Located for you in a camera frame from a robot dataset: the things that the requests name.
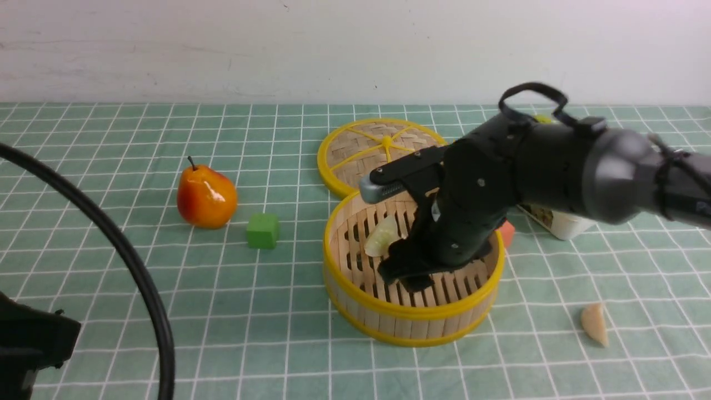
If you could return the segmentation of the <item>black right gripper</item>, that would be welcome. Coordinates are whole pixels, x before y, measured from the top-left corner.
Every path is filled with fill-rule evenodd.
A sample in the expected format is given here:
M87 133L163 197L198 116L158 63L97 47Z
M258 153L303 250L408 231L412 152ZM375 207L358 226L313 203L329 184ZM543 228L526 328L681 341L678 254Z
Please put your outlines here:
M433 285L434 273L452 272L490 252L488 238L518 197L511 144L526 132L499 114L447 146L431 146L370 173L376 184L399 182L416 202L406 239L388 247L378 273L408 293Z

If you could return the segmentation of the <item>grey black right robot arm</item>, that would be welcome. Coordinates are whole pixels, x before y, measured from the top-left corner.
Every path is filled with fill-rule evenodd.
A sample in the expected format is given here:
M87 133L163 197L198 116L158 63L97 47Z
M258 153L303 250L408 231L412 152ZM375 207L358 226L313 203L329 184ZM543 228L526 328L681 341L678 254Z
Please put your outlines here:
M416 202L407 237L389 246L378 273L416 293L435 273L487 256L489 237L521 204L607 224L647 212L709 228L709 156L672 149L655 135L610 128L600 117L542 124L499 114L445 146L389 162L362 179L379 203Z

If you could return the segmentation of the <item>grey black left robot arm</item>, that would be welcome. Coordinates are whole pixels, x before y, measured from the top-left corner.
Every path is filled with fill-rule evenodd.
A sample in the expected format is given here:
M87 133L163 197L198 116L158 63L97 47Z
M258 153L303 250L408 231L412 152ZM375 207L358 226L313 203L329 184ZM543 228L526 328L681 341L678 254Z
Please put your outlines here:
M74 352L81 324L1 294L1 398L29 399L39 371L60 369Z

